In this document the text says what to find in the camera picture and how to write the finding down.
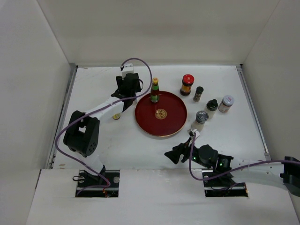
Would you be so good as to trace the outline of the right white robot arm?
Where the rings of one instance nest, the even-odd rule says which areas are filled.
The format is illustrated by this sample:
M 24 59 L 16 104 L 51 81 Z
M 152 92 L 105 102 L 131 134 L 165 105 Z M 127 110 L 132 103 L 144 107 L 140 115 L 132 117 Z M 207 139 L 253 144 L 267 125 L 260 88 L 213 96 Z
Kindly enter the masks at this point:
M 293 157 L 284 160 L 249 161 L 222 155 L 208 144 L 197 148 L 189 138 L 165 153 L 174 164 L 194 162 L 204 169 L 202 181 L 206 197 L 247 196 L 247 183 L 274 186 L 300 195 L 300 162 Z

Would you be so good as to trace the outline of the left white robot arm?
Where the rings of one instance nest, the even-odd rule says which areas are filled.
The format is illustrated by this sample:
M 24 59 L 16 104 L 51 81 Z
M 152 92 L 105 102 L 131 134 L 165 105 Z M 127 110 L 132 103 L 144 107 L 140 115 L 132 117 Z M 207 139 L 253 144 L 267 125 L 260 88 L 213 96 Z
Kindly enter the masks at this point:
M 97 156 L 92 156 L 98 145 L 100 125 L 127 110 L 142 89 L 137 73 L 127 72 L 117 76 L 116 81 L 118 88 L 104 103 L 87 112 L 77 110 L 72 113 L 63 138 L 63 143 L 77 154 L 70 158 L 88 169 L 89 181 L 95 187 L 105 182 L 105 175 L 101 172 L 104 165 Z

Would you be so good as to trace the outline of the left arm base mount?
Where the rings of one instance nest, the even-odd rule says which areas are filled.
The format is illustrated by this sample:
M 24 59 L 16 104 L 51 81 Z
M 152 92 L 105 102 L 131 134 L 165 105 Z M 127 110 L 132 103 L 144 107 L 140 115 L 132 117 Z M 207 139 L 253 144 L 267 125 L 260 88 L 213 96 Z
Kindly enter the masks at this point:
M 77 176 L 72 178 L 77 183 L 75 197 L 79 198 L 115 198 L 119 196 L 120 170 L 106 170 L 101 174 L 110 182 L 99 176 L 91 175 L 87 171 L 80 170 Z

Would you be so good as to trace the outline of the green red sauce bottle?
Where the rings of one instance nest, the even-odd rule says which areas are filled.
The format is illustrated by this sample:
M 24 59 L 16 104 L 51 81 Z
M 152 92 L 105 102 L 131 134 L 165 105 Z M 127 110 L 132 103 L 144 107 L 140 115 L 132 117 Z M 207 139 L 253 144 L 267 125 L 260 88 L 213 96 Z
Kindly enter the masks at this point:
M 158 85 L 158 78 L 156 77 L 152 79 L 150 99 L 151 102 L 153 103 L 157 103 L 159 101 L 159 85 Z

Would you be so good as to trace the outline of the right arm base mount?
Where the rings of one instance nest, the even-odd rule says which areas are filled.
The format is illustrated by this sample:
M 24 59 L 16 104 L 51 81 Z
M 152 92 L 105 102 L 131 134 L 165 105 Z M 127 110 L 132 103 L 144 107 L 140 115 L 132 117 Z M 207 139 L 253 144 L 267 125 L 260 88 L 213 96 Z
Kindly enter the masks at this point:
M 237 183 L 231 174 L 203 182 L 206 197 L 248 197 L 245 183 Z

